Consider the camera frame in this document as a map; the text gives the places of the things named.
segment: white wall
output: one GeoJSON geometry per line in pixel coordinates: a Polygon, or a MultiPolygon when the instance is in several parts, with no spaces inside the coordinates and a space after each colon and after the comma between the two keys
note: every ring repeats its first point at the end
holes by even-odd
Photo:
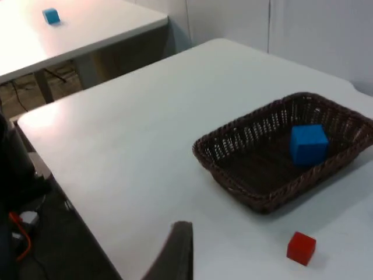
{"type": "Polygon", "coordinates": [[[269,0],[186,0],[192,44],[227,38],[267,51],[269,0]]]}
{"type": "Polygon", "coordinates": [[[175,48],[176,52],[184,51],[191,46],[189,37],[187,4],[185,0],[130,0],[138,5],[168,14],[170,20],[171,40],[169,48],[175,48]]]}
{"type": "Polygon", "coordinates": [[[269,52],[373,95],[372,0],[273,0],[269,52]]]}

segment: tabletop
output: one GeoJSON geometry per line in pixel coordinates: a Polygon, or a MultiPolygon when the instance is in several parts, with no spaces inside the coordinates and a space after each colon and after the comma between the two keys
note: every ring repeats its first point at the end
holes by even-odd
{"type": "Polygon", "coordinates": [[[349,82],[218,39],[19,125],[123,279],[141,279],[179,220],[193,223],[197,280],[370,277],[372,149],[267,216],[232,199],[192,154],[203,134],[299,91],[373,118],[373,99],[349,82]],[[286,258],[295,231],[317,239],[308,267],[286,258]]]}
{"type": "Polygon", "coordinates": [[[124,0],[0,0],[0,83],[167,24],[124,0]],[[42,11],[55,8],[61,23],[42,11]]]}

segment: blue cube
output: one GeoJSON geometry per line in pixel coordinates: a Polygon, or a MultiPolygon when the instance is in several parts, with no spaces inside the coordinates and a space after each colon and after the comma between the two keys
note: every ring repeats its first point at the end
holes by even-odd
{"type": "Polygon", "coordinates": [[[50,25],[60,22],[58,12],[54,8],[44,10],[43,15],[47,23],[49,23],[50,25]]]}
{"type": "Polygon", "coordinates": [[[299,125],[291,130],[290,153],[293,163],[313,166],[326,159],[329,141],[320,124],[299,125]]]}

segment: brown wicker basket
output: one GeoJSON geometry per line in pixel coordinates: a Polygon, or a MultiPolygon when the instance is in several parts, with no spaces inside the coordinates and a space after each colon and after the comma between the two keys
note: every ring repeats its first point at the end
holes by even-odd
{"type": "Polygon", "coordinates": [[[373,144],[373,121],[314,93],[295,93],[201,137],[193,153],[231,195],[269,213],[338,172],[373,144]],[[314,167],[293,165],[294,125],[322,124],[328,158],[314,167]]]}

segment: basket rim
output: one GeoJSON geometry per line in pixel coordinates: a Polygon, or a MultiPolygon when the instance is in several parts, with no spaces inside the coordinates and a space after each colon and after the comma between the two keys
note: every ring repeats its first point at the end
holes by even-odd
{"type": "Polygon", "coordinates": [[[229,131],[231,129],[231,127],[236,127],[237,125],[242,124],[248,118],[251,121],[255,121],[255,120],[253,120],[253,118],[258,117],[261,112],[266,111],[273,106],[279,106],[279,105],[281,105],[285,102],[289,102],[290,100],[294,100],[294,99],[297,99],[299,97],[304,97],[304,96],[306,96],[306,97],[309,96],[309,97],[312,97],[314,99],[318,99],[320,102],[323,102],[324,104],[327,104],[328,106],[334,107],[337,110],[344,110],[344,112],[343,112],[344,114],[347,114],[350,117],[353,117],[353,118],[356,118],[356,119],[359,119],[359,120],[363,121],[363,123],[365,125],[370,126],[372,131],[373,131],[373,120],[371,120],[370,118],[362,115],[361,113],[356,112],[354,110],[351,110],[351,109],[349,109],[345,106],[342,106],[342,105],[340,105],[340,104],[338,104],[334,101],[331,101],[331,100],[329,100],[329,99],[327,99],[327,98],[325,98],[325,97],[323,97],[319,94],[316,94],[316,93],[297,92],[297,93],[293,93],[291,95],[285,96],[282,99],[275,100],[275,101],[273,101],[273,102],[271,102],[267,105],[264,105],[263,107],[252,111],[251,113],[248,113],[248,114],[246,114],[242,117],[238,117],[235,120],[224,124],[223,126],[219,127],[218,129],[215,129],[214,131],[212,131],[208,134],[205,134],[204,136],[200,137],[197,141],[195,141],[195,143],[193,144],[193,148],[192,148],[193,154],[196,156],[198,161],[200,161],[201,164],[206,169],[208,169],[208,171],[210,171],[211,173],[218,173],[219,175],[224,177],[225,180],[228,181],[230,183],[230,185],[232,186],[230,188],[233,188],[233,187],[235,188],[234,191],[238,191],[241,195],[244,195],[247,198],[253,198],[257,201],[262,201],[262,202],[267,201],[267,203],[265,203],[265,204],[270,204],[270,203],[273,203],[273,197],[279,198],[280,197],[280,195],[278,195],[279,193],[282,193],[282,192],[286,193],[287,190],[290,190],[291,187],[294,184],[298,185],[300,183],[300,181],[302,181],[305,177],[310,177],[313,174],[318,173],[324,167],[324,165],[327,165],[330,162],[335,161],[336,159],[343,160],[348,154],[351,154],[351,151],[352,151],[353,154],[355,154],[357,156],[361,151],[363,151],[364,149],[373,145],[373,138],[364,138],[364,139],[354,143],[351,147],[347,148],[346,150],[328,158],[326,161],[322,162],[321,164],[310,168],[309,170],[305,171],[299,177],[295,178],[294,180],[289,181],[285,185],[279,187],[278,189],[276,189],[276,190],[274,190],[274,191],[272,191],[268,194],[258,194],[257,192],[249,192],[247,189],[242,188],[239,181],[232,178],[226,171],[224,171],[224,169],[219,167],[217,164],[213,163],[206,156],[206,154],[201,151],[201,144],[204,143],[206,140],[214,138],[218,135],[221,135],[221,134],[229,131]]]}

